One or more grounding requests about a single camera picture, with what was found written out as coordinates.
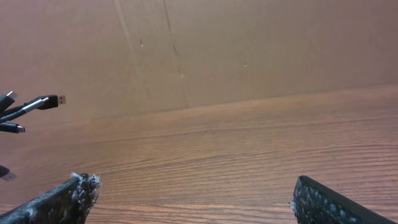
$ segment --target wooden tabletop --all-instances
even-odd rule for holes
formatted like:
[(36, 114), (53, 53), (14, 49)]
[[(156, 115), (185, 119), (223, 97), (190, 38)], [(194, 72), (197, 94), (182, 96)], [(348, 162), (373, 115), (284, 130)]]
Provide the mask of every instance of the wooden tabletop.
[(98, 174), (88, 223), (295, 223), (308, 175), (398, 222), (398, 85), (242, 101), (1, 134), (9, 210)]

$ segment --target beige backdrop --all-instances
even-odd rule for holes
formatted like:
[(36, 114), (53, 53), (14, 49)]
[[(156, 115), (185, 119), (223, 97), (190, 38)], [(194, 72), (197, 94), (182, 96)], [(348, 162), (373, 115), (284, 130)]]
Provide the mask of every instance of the beige backdrop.
[(36, 122), (398, 81), (396, 0), (0, 0), (0, 90)]

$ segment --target brown wall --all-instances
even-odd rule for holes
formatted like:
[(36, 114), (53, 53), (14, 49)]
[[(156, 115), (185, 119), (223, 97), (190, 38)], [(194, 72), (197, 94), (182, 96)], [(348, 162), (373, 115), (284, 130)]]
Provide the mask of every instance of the brown wall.
[(32, 122), (398, 81), (398, 1), (0, 0), (0, 90)]

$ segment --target brown wooden surface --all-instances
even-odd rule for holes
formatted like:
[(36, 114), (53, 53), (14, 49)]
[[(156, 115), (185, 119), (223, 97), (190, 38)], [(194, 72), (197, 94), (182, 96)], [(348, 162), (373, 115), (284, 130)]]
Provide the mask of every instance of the brown wooden surface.
[(90, 223), (295, 223), (308, 175), (398, 222), (398, 84), (27, 130), (0, 135), (2, 211), (87, 172)]
[(67, 95), (46, 120), (79, 121), (398, 82), (397, 11), (397, 0), (0, 0), (0, 93)]

